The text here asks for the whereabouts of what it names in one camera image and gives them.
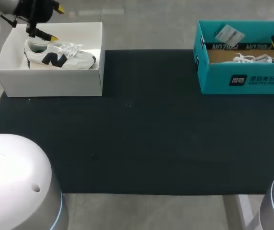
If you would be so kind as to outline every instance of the white sneaker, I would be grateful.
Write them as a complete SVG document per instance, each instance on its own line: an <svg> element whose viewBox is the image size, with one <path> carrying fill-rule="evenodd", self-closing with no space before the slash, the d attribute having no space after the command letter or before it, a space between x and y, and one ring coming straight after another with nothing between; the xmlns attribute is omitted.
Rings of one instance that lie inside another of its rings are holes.
<svg viewBox="0 0 274 230"><path fill-rule="evenodd" d="M264 55L261 55L259 57L256 57L254 59L254 62L264 62L264 63L267 63L266 60L270 60L270 63L274 63L274 57L270 57L266 54Z"/></svg>
<svg viewBox="0 0 274 230"><path fill-rule="evenodd" d="M244 56L240 53L236 53L238 56L234 57L233 61L226 61L224 63L274 63L274 57L269 55L261 55L259 57Z"/></svg>
<svg viewBox="0 0 274 230"><path fill-rule="evenodd" d="M42 45L27 40L24 48L30 69L89 69L96 61L81 45L67 42Z"/></svg>

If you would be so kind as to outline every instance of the teal shoe box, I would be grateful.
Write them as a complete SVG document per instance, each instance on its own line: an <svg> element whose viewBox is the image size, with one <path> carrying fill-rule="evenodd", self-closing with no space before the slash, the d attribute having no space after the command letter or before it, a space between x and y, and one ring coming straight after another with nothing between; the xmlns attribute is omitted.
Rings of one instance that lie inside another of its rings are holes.
<svg viewBox="0 0 274 230"><path fill-rule="evenodd" d="M234 47L216 39L221 29L229 25L245 34ZM208 52L212 49L250 50L274 49L271 36L274 22L258 21L199 21L194 60L201 91L204 94L274 94L274 63L213 63Z"/></svg>

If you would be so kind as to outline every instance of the white card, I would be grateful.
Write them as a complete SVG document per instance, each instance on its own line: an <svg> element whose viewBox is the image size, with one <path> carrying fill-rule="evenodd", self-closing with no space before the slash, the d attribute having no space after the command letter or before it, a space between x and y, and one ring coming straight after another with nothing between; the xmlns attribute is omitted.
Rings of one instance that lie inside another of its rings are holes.
<svg viewBox="0 0 274 230"><path fill-rule="evenodd" d="M226 25L217 34L216 39L220 42L226 43L231 47L237 45L246 35L236 30L235 28Z"/></svg>

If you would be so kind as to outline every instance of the black n logo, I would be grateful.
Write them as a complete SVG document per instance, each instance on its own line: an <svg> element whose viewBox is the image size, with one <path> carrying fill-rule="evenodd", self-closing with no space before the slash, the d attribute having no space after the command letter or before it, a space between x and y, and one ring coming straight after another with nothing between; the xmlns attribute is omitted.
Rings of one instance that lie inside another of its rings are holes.
<svg viewBox="0 0 274 230"><path fill-rule="evenodd" d="M48 65L51 62L53 66L61 68L66 63L67 60L68 58L64 54L58 60L58 56L56 53L48 53L45 56L45 58L42 60L42 63Z"/></svg>

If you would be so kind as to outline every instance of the concrete floor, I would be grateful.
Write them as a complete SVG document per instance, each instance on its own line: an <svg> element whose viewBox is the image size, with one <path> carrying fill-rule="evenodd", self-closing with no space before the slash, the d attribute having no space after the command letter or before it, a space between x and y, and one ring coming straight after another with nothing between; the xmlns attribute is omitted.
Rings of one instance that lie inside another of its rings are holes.
<svg viewBox="0 0 274 230"><path fill-rule="evenodd" d="M107 49L191 49L198 20L274 20L272 0L60 0L51 23L103 22ZM0 50L11 28L1 21ZM227 230L222 196L67 194L70 230ZM249 196L252 211L262 195Z"/></svg>

